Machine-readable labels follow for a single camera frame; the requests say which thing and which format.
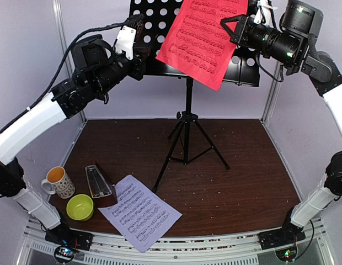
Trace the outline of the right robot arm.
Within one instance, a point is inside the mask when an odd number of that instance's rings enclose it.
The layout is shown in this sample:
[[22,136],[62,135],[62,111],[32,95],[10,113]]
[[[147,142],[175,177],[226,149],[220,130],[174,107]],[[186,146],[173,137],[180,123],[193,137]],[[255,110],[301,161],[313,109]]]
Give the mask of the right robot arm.
[[[265,58],[274,58],[287,69],[309,77],[328,107],[342,138],[342,74],[330,55],[317,51],[315,45],[323,22],[321,10],[302,1],[288,1],[280,28],[268,25],[274,8],[259,1],[255,17],[235,15],[223,18],[221,27],[230,42],[251,48]],[[342,197],[342,151],[334,154],[318,187],[293,209],[277,232],[281,243],[290,243],[309,221],[332,201]]]

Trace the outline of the black music stand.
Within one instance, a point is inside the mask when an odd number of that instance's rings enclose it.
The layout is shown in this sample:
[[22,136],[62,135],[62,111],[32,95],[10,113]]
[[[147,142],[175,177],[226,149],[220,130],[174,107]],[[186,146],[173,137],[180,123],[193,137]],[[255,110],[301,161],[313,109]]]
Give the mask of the black music stand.
[[144,14],[141,42],[151,47],[146,62],[149,76],[173,76],[186,80],[185,110],[169,134],[172,141],[164,160],[167,168],[174,160],[177,144],[183,148],[179,162],[188,165],[190,128],[198,125],[191,111],[195,81],[213,89],[222,82],[259,85],[259,67],[253,51],[236,47],[220,25],[223,18],[255,14],[256,1],[132,1],[130,14]]

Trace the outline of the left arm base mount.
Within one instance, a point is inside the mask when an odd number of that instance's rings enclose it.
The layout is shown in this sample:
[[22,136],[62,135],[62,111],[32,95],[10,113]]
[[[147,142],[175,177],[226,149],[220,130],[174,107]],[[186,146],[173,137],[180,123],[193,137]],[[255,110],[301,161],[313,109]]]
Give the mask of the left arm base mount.
[[72,230],[66,225],[50,230],[41,224],[40,228],[45,232],[46,241],[57,244],[53,256],[59,264],[68,264],[80,251],[90,250],[93,234],[89,232]]

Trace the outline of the red sheet music page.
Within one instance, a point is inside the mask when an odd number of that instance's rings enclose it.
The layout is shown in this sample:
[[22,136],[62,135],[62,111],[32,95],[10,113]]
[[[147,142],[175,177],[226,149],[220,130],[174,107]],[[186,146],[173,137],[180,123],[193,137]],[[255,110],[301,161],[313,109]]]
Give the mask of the red sheet music page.
[[183,1],[156,59],[217,91],[235,44],[220,21],[246,14],[248,1]]

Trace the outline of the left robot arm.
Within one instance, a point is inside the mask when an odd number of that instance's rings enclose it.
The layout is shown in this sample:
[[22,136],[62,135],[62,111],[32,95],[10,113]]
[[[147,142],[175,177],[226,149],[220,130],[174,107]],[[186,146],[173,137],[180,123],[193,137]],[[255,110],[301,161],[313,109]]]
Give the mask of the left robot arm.
[[82,111],[98,99],[108,101],[108,92],[125,77],[141,80],[151,50],[147,45],[116,40],[111,46],[100,34],[78,41],[72,47],[75,70],[47,92],[34,107],[0,133],[0,195],[13,198],[43,226],[52,230],[62,245],[69,245],[74,234],[62,221],[59,211],[44,201],[24,180],[16,155],[49,128]]

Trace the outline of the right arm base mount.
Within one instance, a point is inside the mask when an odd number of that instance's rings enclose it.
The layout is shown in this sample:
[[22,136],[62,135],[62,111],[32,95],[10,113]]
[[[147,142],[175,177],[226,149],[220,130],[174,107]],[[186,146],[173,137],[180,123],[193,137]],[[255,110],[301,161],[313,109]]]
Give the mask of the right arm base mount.
[[285,263],[293,262],[298,256],[297,243],[305,240],[302,228],[284,228],[260,232],[258,234],[262,250],[273,249],[276,258]]

